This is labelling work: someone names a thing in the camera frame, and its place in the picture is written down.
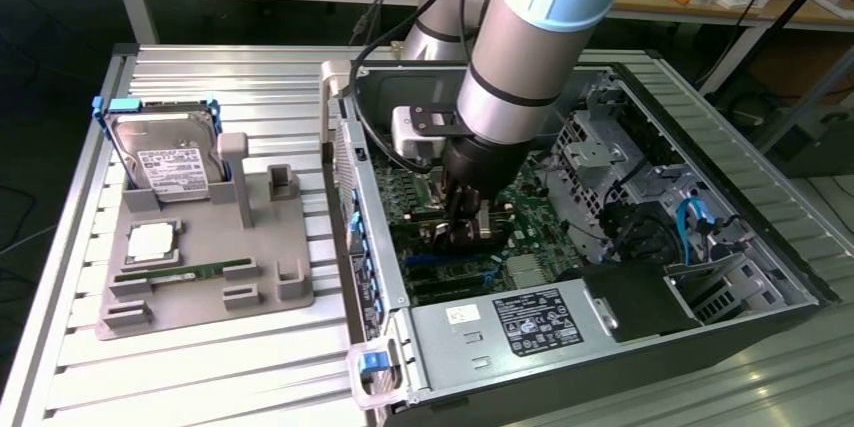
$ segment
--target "aluminum table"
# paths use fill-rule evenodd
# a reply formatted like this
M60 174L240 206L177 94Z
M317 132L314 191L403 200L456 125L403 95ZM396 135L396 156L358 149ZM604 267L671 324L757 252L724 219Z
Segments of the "aluminum table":
M300 175L316 302L305 309L138 337L94 338L124 172L92 124L0 405L0 425L365 425L349 398L342 363L348 337L318 154L320 62L352 58L357 51L152 45L113 57L105 98L212 94L222 106L222 129L249 136L246 172L289 163ZM388 59L393 53L380 49L374 56ZM581 60L625 63L661 101L685 96L684 80L643 52L587 51ZM685 122L699 129L701 120ZM720 155L737 156L739 149L723 141ZM733 182L737 168L733 161L724 169ZM777 195L772 179L751 188L767 179L741 177L736 185L745 195L753 191L751 200L761 201L763 211L776 209L771 220L780 229L796 223L791 204L796 207L803 199ZM791 232L800 235L795 228ZM820 236L789 240L815 256L814 265L836 293L854 298L854 249L839 251ZM842 426L854 423L852 398L854 308L844 303L709 369L517 425Z

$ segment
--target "cable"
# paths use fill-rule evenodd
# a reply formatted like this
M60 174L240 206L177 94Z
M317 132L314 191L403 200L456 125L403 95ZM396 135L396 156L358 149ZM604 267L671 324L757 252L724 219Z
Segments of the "cable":
M736 220L740 220L740 218L741 216L737 214L729 215L729 218L725 219L725 221L723 222L723 224L720 224L720 227L716 230L719 231L725 229L729 225L732 225L732 222L735 222Z
M346 47L352 46L356 43L356 39L364 33L365 28L368 30L365 44L370 42L370 37L373 34L373 25L374 25L376 19L378 18L378 12L381 10L384 1L385 0L373 0L370 2L370 5L368 5L368 9L364 11L364 14L361 14L361 17L358 17L358 20L356 21L356 25L353 25L352 27L352 36L349 37L349 42L346 42Z
M17 249L21 245L24 245L26 242L29 242L32 239L34 239L36 237L38 237L40 235L46 234L50 230L53 230L56 228L56 224L53 224L50 227L41 229L38 232L36 232L34 234L32 234L28 237L24 237L21 240L18 240L17 242L14 242L12 245L9 245L6 248L4 248L2 250L0 250L0 257L2 257L5 254L8 254L9 252L12 252L14 249Z
M607 237L599 237L597 235L589 233L589 231L581 229L577 225L575 225L572 222L569 222L567 219L563 219L563 221L569 224L569 227L572 227L575 230L577 230L581 234L584 234L587 237L591 237L596 240L603 240L603 241L608 241L611 239L608 239Z
M88 84L92 85L100 85L100 82L93 80L93 79L86 79L85 77L80 77L78 75L70 73L70 72L65 72L64 70L60 70L54 67L50 67L49 65L44 65L38 59L36 59L32 55L29 55L24 49L21 49L17 44L14 42L12 42L12 39L9 39L8 35L5 34L5 32L2 30L0 30L0 40L2 40L2 42L5 42L8 44L8 46L12 48L12 50L14 51L14 53L26 61L33 65L33 72L32 74L29 74L29 79L25 81L25 84L30 83L32 80L34 80L34 77L38 75L38 72L41 70L46 70L48 72L53 72L56 75L60 75L62 77L66 77L72 80L77 80L80 82L85 82Z
M604 193L604 197L601 198L603 204L607 203L611 192L616 192L616 189L619 189L623 185L625 185L625 182L628 182L633 178L633 176L640 173L640 170L643 170L643 167L645 166L647 162L648 160L644 157L643 160L637 162L636 165L631 168L631 170L625 174L625 177L623 177L620 180L613 182L613 185L611 185L611 188L607 190L607 192Z
M18 328L24 327L24 324L21 324L17 320L14 320L12 317L8 317L5 315L0 315L0 320L5 320L9 324L14 325Z
M820 199L824 201L824 203L827 204L827 208L830 209L830 211L832 212L832 215L836 217L836 219L839 219L839 222L842 223L842 226L844 227L844 230L848 231L848 233L851 235L854 235L854 230L851 230L851 226L848 225L848 223L844 221L844 219L842 218L842 216L839 215L839 212L836 212L836 210L832 208L832 204L830 203L830 200L827 200L827 197L824 197L824 194L822 193L820 189L818 188L818 186L815 185L815 182L812 182L812 179L805 179L805 181L810 183L810 185L812 186L812 190L815 191L815 193L818 194L818 196L820 197Z
M0 185L0 190L6 190L6 191L12 192L13 194L17 194L21 197L25 197L26 200L29 201L29 203L26 205L26 209L24 209L24 214L21 215L21 218L17 221L17 225L14 227L14 231L12 232L12 237L9 237L9 240L5 242L2 247L0 247L0 250L2 250L5 248L8 248L14 243L14 241L17 240L17 236L20 235L21 229L24 228L24 222L26 221L26 217L29 217L29 214L32 213L32 211L33 211L33 209L36 207L36 198L28 192L24 192L22 190L18 190L18 189L16 189L13 187L6 187L5 185Z
M373 143L378 147L378 150L383 151L383 153L388 156L392 162L397 164L400 167L403 167L404 169L415 172L416 174L429 173L429 171L432 170L432 166L431 165L421 166L421 165L417 165L415 162L409 161L408 159L404 159L403 156L397 154L397 152L395 152L395 149L388 146L388 144L380 137L378 133L373 129L373 125L370 124L370 121L368 120L368 118L364 115L364 112L361 111L361 102L358 101L358 95L356 94L356 80L358 78L358 68L361 67L364 60L368 58L370 53L376 50L376 48L384 42L391 40L400 32L403 32L404 29L407 29L415 23L420 15L427 11L427 9L429 9L429 7L432 7L436 1L437 0L427 0L427 2L424 2L424 4L415 10L412 15L409 15L403 20L403 22L400 22L388 32L380 35L378 38L373 42L370 42L370 44L368 44L368 46L364 48L364 50L361 51L356 59L352 61L352 67L349 69L349 89L352 93L350 95L352 105L356 110L356 115L361 120L361 126L364 127L364 130L366 131L368 136L373 140Z
M50 11L44 8L34 0L25 0L26 3L36 9L38 10L48 19L50 19L53 21L53 23L56 25L58 25L62 30L68 33L68 35L70 35L82 45L85 45L85 47L94 52L98 55L109 55L109 52L106 50L98 49L97 47L94 47L88 40L85 40L85 37L82 37L82 35L80 35L70 27L68 27L68 25L56 18L56 16L50 13Z
M705 71L705 73L700 77L696 78L696 80L693 81L693 85L699 86L703 82L705 82L712 72L717 69L720 62L723 62L723 58L725 57L725 54L729 52L729 49L735 45L735 40L737 39L737 28L740 27L741 22L744 21L744 17L747 17L747 12L749 12L749 8L752 7L752 4L755 1L756 0L749 0L749 2L747 3L747 7L744 7L744 11L741 12L741 15L737 17L737 20L735 21L735 25L732 26L732 34L729 35L729 41L725 44L725 48L723 49L723 52L720 52L720 56L715 61L715 65L711 67L711 69Z
M471 50L468 49L468 41L465 40L465 0L459 0L459 41L463 44L465 62L471 64Z
M24 295L18 295L17 297L9 297L8 299L0 299L0 304L10 304L12 302L17 302L20 300L28 299L29 297L32 297L32 292L28 292Z
M720 83L720 87L717 87L716 92L724 92L732 85L732 82L735 82L736 79L741 78L740 74L749 67L752 61L756 59L756 56L764 50L771 40L773 40L773 37L779 35L779 32L783 30L795 14L800 11L800 8L808 1L810 0L792 0L788 3L785 10L776 17L776 20L773 20L773 23L767 28L753 45L749 47L747 54L735 66L735 69L732 69L732 72L729 73L727 79Z

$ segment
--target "black cable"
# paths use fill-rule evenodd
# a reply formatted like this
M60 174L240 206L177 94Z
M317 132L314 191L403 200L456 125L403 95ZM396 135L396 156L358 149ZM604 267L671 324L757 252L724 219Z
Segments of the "black cable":
M846 189L844 187L842 187L842 184L839 183L839 181L836 180L836 178L835 178L835 177L831 177L830 179L832 180L832 183L834 183L834 184L836 184L836 187L839 187L839 190L840 190L842 192L844 192L844 193L846 193L846 195L847 195L848 197L854 197L854 193L851 193L851 191L850 191L848 189Z
M24 214L21 215L21 218L17 220L14 231L12 232L12 237L9 237L9 240L2 244L2 247L0 247L0 250L5 250L17 241L17 237L21 234L21 229L24 228L24 223L26 222L26 217L29 217L29 214L36 208L36 197L29 192L24 192L22 190L18 190L13 187L8 187L5 185L0 185L0 190L12 192L13 194L20 195L29 201L26 204L26 209L24 209Z
M14 51L14 53L33 65L33 72L29 74L29 79L25 81L25 84L30 83L34 80L34 77L38 75L41 70L46 70L48 72L53 72L56 75L61 77L66 77L72 80L77 80L80 82L85 82L88 84L100 85L100 82L93 79L86 79L85 77L80 77L78 75L65 72L64 70L57 69L56 67L50 67L49 65L44 65L38 59L36 59L32 55L29 55L20 46L12 42L9 36L5 34L2 30L0 30L0 40L9 46L9 48Z
M368 25L366 36L364 37L364 45L369 44L373 41L373 36L376 34L376 29L381 29L381 16L383 16L383 2L385 0L380 0L376 5L376 10L373 15L370 16L370 25Z
M459 41L463 43L465 62L471 64L471 50L468 49L468 41L465 40L465 0L459 0Z
M723 230L725 229L729 225L732 225L732 222L735 222L736 220L739 220L741 218L740 215L737 214L732 214L729 215L729 218L725 219L725 221L723 222L723 224L720 224L720 228L716 230Z
M368 46L364 48L364 50L361 51L356 59L352 61L352 67L349 69L349 89L352 93L350 95L352 105L356 110L356 115L361 120L361 126L364 127L364 130L368 133L368 136L370 137L370 139L373 139L373 143L376 144L376 147L378 147L378 150L383 151L383 153L388 156L392 162L397 164L400 167L403 167L404 169L415 172L416 174L429 173L429 171L432 170L432 166L431 165L421 166L421 165L417 165L415 162L409 161L408 159L404 159L403 156L397 154L397 152L395 152L395 149L388 146L388 144L380 137L378 133L373 129L373 125L370 124L370 121L365 117L364 112L361 111L361 102L358 101L358 95L356 92L356 81L358 79L358 68L361 67L364 60L368 58L370 53L376 50L376 48L384 42L393 39L395 36L400 32L403 32L404 29L412 26L412 24L415 23L420 15L427 11L427 9L429 9L429 7L432 7L436 1L437 0L427 0L427 2L424 2L424 4L415 10L412 15L409 15L403 20L403 22L400 22L388 32L380 35L378 38L373 42L370 42L370 44L368 44Z
M628 233L632 230L635 230L637 223L639 223L637 219L631 219L631 222L628 222L628 225L625 226L625 228L620 230L619 234L616 235L616 238L613 239L613 243L611 244L611 248L608 249L608 252L605 252L605 254L603 255L603 259L605 261L609 260L613 254L616 254L616 251L623 246L623 242L625 241L625 237L628 236Z
M699 84L701 84L708 79L708 76L711 76L711 73L715 71L715 69L720 65L720 62L723 62L723 58L725 57L725 54L729 52L729 49L732 48L732 46L735 45L735 41L737 40L737 28L740 27L741 22L744 21L744 17L747 17L747 13L749 12L749 8L752 7L752 4L755 1L756 0L749 0L749 2L747 3L747 7L744 7L744 11L741 12L741 15L737 17L737 20L735 21L735 25L732 26L732 34L729 35L729 41L727 42L725 47L723 48L720 57L717 57L715 64L711 66L711 69L708 69L705 73L701 76L697 76L697 78L693 80L693 85L699 86Z
M625 185L625 182L628 182L633 178L633 176L640 173L640 170L643 170L643 167L645 166L647 163L648 163L648 160L644 157L643 160L637 162L637 164L631 168L631 170L625 174L625 177L623 177L616 182L613 182L613 185L611 185L611 188L604 193L604 197L601 199L601 205L607 204L608 196L611 195L611 192L616 192L616 189L619 189L623 185Z
M9 297L8 299L0 299L0 304L10 304L12 302L18 302L24 299L28 299L29 297L32 297L32 292L24 294L24 295L18 295L17 297Z
M563 219L565 221L567 224L569 224L569 227L572 227L575 230L577 230L581 234L584 234L587 237L591 237L596 240L603 240L603 241L608 241L611 239L608 239L607 237L599 237L597 235L592 234L589 231L581 229L577 225L575 225L572 222L569 222L567 219Z
M785 10L783 11L780 16L776 18L776 20L771 24L771 27L768 27L768 29L764 31L764 33L753 43L752 47L747 51L747 55L744 55L744 57L741 58L741 61L735 66L735 69L729 73L729 76L720 84L720 87L717 88L717 92L725 91L727 88L732 85L732 82L735 82L736 79L741 78L741 75L740 75L741 72L744 72L744 70L748 68L749 64L752 63L756 56L764 49L765 45L768 44L768 42L771 42L771 40L773 40L773 37L783 30L783 28L785 27L785 24L788 23L791 18L795 16L797 11L800 10L800 7L803 7L803 4L805 4L807 2L808 0L791 1L791 3L788 4L788 7L785 7Z
M836 210L832 208L832 204L830 203L830 200L827 200L827 197L824 197L824 194L822 194L820 189L818 188L818 186L815 185L815 183L812 182L811 179L805 179L805 181L810 183L810 185L812 186L812 190L815 191L815 193L818 194L818 196L820 197L820 199L824 201L824 203L827 204L827 208L830 209L830 211L832 212L832 215L836 217L836 219L839 219L839 222L842 223L842 226L844 227L844 230L848 231L848 233L851 235L854 235L854 230L851 230L851 226L848 225L848 223L844 221L844 219L842 218L842 216L839 215L839 212L836 212Z
M368 44L370 42L370 37L373 35L373 26L378 18L378 12L381 10L384 1L385 0L373 0L368 5L368 8L364 11L364 14L361 14L361 17L358 17L358 20L356 21L356 25L353 25L352 27L352 35L349 36L346 47L350 47L356 43L356 40L358 39L358 36L364 33L365 29L366 29L368 35L364 43Z
M92 52L94 52L98 55L109 55L109 52L106 50L102 50L94 47L89 43L89 41L85 40L85 37L80 35L70 27L68 27L68 24L65 24L61 20L58 20L56 16L50 13L50 11L46 8L44 8L34 0L25 0L25 1L36 10L38 10L45 15L48 19L53 21L56 25L58 25L62 28L62 30L68 33L68 35L70 35L82 45L85 45L85 47Z
M12 317L8 317L5 315L0 315L0 320L5 320L9 324L14 325L18 328L24 328L24 324L21 324L17 320L14 320Z

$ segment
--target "power supply label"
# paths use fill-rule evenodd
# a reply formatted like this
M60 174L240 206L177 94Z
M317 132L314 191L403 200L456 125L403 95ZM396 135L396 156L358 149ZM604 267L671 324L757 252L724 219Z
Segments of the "power supply label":
M492 304L519 357L584 341L557 289L504 297Z
M198 149L145 150L137 155L157 195L206 190L208 178Z

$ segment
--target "blue cable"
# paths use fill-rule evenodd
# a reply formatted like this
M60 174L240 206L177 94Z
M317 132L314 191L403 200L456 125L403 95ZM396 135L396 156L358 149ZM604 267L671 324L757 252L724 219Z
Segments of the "blue cable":
M679 203L676 207L676 232L679 233L679 239L681 240L681 249L684 250L684 265L691 265L691 245L688 242L688 227L687 227L687 214L688 206L693 207L696 213L696 219L703 219L709 224L715 223L715 217L708 212L705 202L696 197L688 197Z
M489 285L492 285L492 281L495 280L495 276L497 275L497 272L501 270L501 263L496 262L495 263L495 269L487 271L483 273L483 286L488 287Z

